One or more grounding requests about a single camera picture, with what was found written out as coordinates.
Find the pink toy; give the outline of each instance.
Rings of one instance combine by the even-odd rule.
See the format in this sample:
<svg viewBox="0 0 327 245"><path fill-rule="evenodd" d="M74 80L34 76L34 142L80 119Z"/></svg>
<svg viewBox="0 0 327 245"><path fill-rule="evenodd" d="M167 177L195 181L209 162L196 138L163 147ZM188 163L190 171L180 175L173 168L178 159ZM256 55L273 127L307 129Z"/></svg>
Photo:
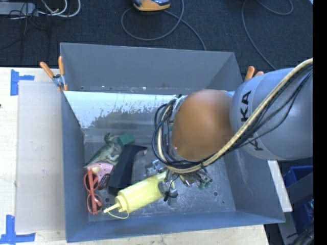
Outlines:
<svg viewBox="0 0 327 245"><path fill-rule="evenodd" d="M113 165L111 163L99 161L89 165L87 170L91 170L97 174L99 178L99 189L102 190L108 183L112 168Z"/></svg>

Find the dark floor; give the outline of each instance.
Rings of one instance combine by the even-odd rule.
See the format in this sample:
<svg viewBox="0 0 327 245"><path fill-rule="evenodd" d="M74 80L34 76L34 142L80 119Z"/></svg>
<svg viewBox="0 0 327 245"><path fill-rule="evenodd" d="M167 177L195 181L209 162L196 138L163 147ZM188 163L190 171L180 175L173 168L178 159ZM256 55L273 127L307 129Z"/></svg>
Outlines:
<svg viewBox="0 0 327 245"><path fill-rule="evenodd" d="M31 2L45 11L41 0L10 1ZM53 10L64 5L63 0L44 1ZM80 1L79 14L71 18L0 15L0 66L38 67L45 61L57 68L61 42L234 52L243 78L250 65L269 72L295 67L313 55L313 5L308 0L171 0L171 15L151 17L127 11L130 0ZM72 13L78 1L68 2ZM177 26L182 12L185 22ZM290 166L280 165L283 174ZM265 229L270 245L283 244L277 225Z"/></svg>

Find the sunglasses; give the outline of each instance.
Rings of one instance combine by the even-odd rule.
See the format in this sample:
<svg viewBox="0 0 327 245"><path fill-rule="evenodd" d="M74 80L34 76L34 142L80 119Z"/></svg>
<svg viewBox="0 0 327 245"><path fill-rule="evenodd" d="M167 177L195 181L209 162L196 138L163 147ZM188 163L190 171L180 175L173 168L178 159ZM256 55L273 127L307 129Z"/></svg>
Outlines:
<svg viewBox="0 0 327 245"><path fill-rule="evenodd" d="M92 170L87 170L87 173L84 175L84 185L89 192L87 196L87 209L90 213L97 214L102 211L102 199L98 194L94 193L99 187L97 174L92 172Z"/></svg>

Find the gray box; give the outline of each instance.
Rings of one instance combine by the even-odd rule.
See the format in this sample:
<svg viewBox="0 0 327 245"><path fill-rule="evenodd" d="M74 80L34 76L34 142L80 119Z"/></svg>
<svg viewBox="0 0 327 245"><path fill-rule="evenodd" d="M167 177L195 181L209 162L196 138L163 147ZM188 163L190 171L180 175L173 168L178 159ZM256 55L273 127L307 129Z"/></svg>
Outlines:
<svg viewBox="0 0 327 245"><path fill-rule="evenodd" d="M61 95L67 242L285 222L267 161L240 150L208 166L214 179L208 189L176 181L176 204L160 199L124 220L91 215L83 166L107 132L132 132L135 144L148 147L133 168L132 181L142 180L145 164L156 159L151 149L156 105L204 88L234 91L242 78L229 52L62 43L60 53L69 86ZM137 99L153 105L131 111ZM124 112L115 103L132 106ZM104 195L109 207L114 196Z"/></svg>

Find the yellow mustard bottle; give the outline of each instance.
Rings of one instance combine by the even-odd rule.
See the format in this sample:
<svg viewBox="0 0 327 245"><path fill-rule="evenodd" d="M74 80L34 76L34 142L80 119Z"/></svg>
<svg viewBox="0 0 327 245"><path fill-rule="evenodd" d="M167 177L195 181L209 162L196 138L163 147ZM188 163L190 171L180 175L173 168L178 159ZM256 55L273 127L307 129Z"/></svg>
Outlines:
<svg viewBox="0 0 327 245"><path fill-rule="evenodd" d="M165 179L166 172L150 176L138 183L120 190L114 198L115 204L103 210L108 212L118 208L118 212L131 213L162 198L158 183Z"/></svg>

